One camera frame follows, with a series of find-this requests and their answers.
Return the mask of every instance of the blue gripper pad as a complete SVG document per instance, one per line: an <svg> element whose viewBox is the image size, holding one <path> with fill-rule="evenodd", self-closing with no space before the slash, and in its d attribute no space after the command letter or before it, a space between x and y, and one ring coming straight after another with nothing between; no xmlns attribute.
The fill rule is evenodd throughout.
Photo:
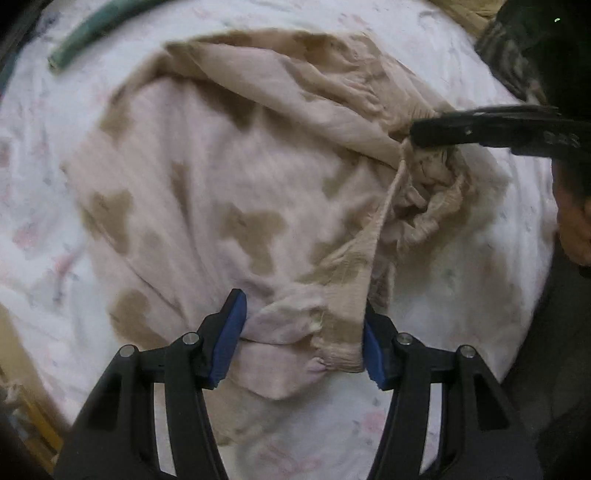
<svg viewBox="0 0 591 480"><path fill-rule="evenodd" d="M233 289L219 315L226 316L226 322L213 348L211 370L208 380L217 387L226 378L238 339L246 322L246 295L242 290Z"/></svg>
<svg viewBox="0 0 591 480"><path fill-rule="evenodd" d="M386 386L384 355L368 322L365 322L363 327L363 363L370 379L376 382L380 390L384 390Z"/></svg>

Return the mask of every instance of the white bedsheet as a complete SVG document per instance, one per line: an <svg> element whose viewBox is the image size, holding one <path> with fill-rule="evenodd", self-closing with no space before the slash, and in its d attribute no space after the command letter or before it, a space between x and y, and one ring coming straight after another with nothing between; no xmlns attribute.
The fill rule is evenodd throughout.
<svg viewBox="0 0 591 480"><path fill-rule="evenodd" d="M105 2L54 1L0 106L0 302L68 422L121 341L59 164L110 92L161 43L228 28L363 31L459 109L515 103L468 35L420 0L176 0L127 22L62 74L50 73L49 51ZM475 345L503 376L543 286L556 207L548 160L494 155L496 165L472 166L481 189L472 211L401 266L389 313L399 330L430 346ZM364 478L388 399L366 374L331 375L290 400L270 432L225 450L231 476ZM436 451L437 430L433 421L426 456ZM170 470L170 457L164 466Z"/></svg>

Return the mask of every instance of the screw head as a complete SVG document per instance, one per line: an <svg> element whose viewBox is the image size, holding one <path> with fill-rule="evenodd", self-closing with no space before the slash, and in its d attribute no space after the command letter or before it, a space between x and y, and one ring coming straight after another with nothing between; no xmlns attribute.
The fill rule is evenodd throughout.
<svg viewBox="0 0 591 480"><path fill-rule="evenodd" d="M130 357L135 353L135 347L133 345L124 345L119 349L119 354L124 357Z"/></svg>
<svg viewBox="0 0 591 480"><path fill-rule="evenodd" d="M462 345L460 347L460 353L466 358L474 358L476 356L476 350L470 345Z"/></svg>
<svg viewBox="0 0 591 480"><path fill-rule="evenodd" d="M400 343L400 345L410 345L413 342L414 338L410 333L399 333L396 337L396 341Z"/></svg>
<svg viewBox="0 0 591 480"><path fill-rule="evenodd" d="M183 343L185 345L195 345L199 341L199 335L195 332L185 333L183 335Z"/></svg>

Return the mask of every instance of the crumpled fabric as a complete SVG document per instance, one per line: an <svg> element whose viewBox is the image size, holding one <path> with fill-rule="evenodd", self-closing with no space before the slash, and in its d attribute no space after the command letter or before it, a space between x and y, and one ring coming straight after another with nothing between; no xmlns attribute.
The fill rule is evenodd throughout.
<svg viewBox="0 0 591 480"><path fill-rule="evenodd" d="M237 287L248 395L360 371L366 299L387 308L397 263L471 191L456 149L408 137L448 109L364 35L167 44L63 164L115 330L163 346Z"/></svg>

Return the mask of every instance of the brown stain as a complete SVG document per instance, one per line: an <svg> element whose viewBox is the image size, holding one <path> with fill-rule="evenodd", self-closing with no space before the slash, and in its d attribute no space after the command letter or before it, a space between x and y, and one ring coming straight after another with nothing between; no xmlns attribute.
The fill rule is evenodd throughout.
<svg viewBox="0 0 591 480"><path fill-rule="evenodd" d="M357 345L361 339L363 326L350 318L337 315L330 310L314 308L310 310L310 316L322 327L325 323L339 326L339 342L354 343Z"/></svg>
<svg viewBox="0 0 591 480"><path fill-rule="evenodd" d="M92 218L90 212L85 208L80 209L80 221L82 222L84 230L86 230L93 239L96 240L100 237L99 226L96 224L95 219Z"/></svg>
<svg viewBox="0 0 591 480"><path fill-rule="evenodd" d="M250 257L250 269L256 275L270 275L275 271L271 245L275 236L285 231L283 217L272 210L244 213L236 205L228 204L222 215L220 236L233 238Z"/></svg>
<svg viewBox="0 0 591 480"><path fill-rule="evenodd" d="M146 325L146 315L149 312L150 304L147 297L139 290L129 289L117 295L115 304L109 309L109 317L117 333L137 342L143 348L166 346L166 340Z"/></svg>
<svg viewBox="0 0 591 480"><path fill-rule="evenodd" d="M302 275L297 279L304 284L317 283L328 285L329 283L351 283L357 275L369 265L369 259L359 252L347 252L343 258L327 265L318 265L312 272Z"/></svg>
<svg viewBox="0 0 591 480"><path fill-rule="evenodd" d="M173 162L170 175L170 184L173 189L174 197L183 214L185 222L189 221L189 188L188 188L189 168L184 163Z"/></svg>
<svg viewBox="0 0 591 480"><path fill-rule="evenodd" d="M344 148L337 150L336 153L341 158L342 164L339 166L334 177L327 177L322 181L322 192L329 200L338 194L343 185L351 178L359 164L359 154L351 150Z"/></svg>
<svg viewBox="0 0 591 480"><path fill-rule="evenodd" d="M0 140L0 168L8 168L10 165L10 143Z"/></svg>
<svg viewBox="0 0 591 480"><path fill-rule="evenodd" d="M90 217L98 229L107 234L113 249L121 255L129 251L127 216L131 206L129 190L121 190L110 196L95 192L90 201Z"/></svg>
<svg viewBox="0 0 591 480"><path fill-rule="evenodd" d="M101 118L99 128L118 143L131 125L129 108L124 98L124 90L118 90L111 99L111 105Z"/></svg>
<svg viewBox="0 0 591 480"><path fill-rule="evenodd" d="M352 240L371 220L371 216L377 210L377 200L371 199L358 208L345 213L342 220L341 231L329 242L316 242L312 246L309 259L313 265L318 265L329 254Z"/></svg>

